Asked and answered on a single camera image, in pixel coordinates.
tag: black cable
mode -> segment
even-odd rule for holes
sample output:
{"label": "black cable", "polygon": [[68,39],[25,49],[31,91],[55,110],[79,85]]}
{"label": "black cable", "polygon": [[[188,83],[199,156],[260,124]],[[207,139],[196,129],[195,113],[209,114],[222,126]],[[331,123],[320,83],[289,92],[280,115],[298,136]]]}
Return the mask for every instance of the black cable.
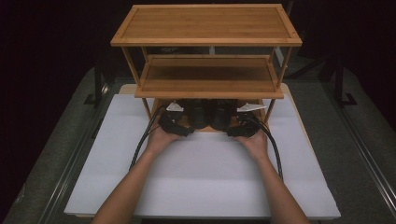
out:
{"label": "black cable", "polygon": [[280,162],[280,156],[279,156],[279,151],[277,150],[276,146],[276,141],[274,137],[271,135],[271,132],[269,131],[268,127],[265,125],[265,128],[255,119],[251,118],[244,118],[244,120],[249,120],[253,122],[255,125],[257,125],[260,129],[262,129],[265,134],[268,136],[268,138],[271,141],[271,144],[273,145],[275,156],[276,156],[276,164],[277,164],[277,173],[279,174],[280,178],[283,180],[283,172],[282,172],[282,164]]}
{"label": "black cable", "polygon": [[159,107],[155,110],[153,116],[151,117],[151,120],[150,120],[149,123],[148,123],[148,127],[147,127],[146,130],[144,131],[143,136],[142,136],[142,138],[140,139],[139,143],[137,144],[136,150],[134,151],[134,158],[132,159],[131,166],[129,167],[130,170],[132,169],[132,167],[133,167],[134,164],[136,163],[137,155],[139,154],[140,148],[142,147],[142,145],[143,145],[143,143],[145,142],[146,138],[147,138],[147,137],[149,136],[149,134],[151,133],[150,129],[151,129],[152,124],[154,123],[154,120],[157,118],[158,113],[160,113],[160,110],[161,110],[162,108],[166,107],[166,106],[168,106],[168,105],[161,105],[161,106],[159,106]]}

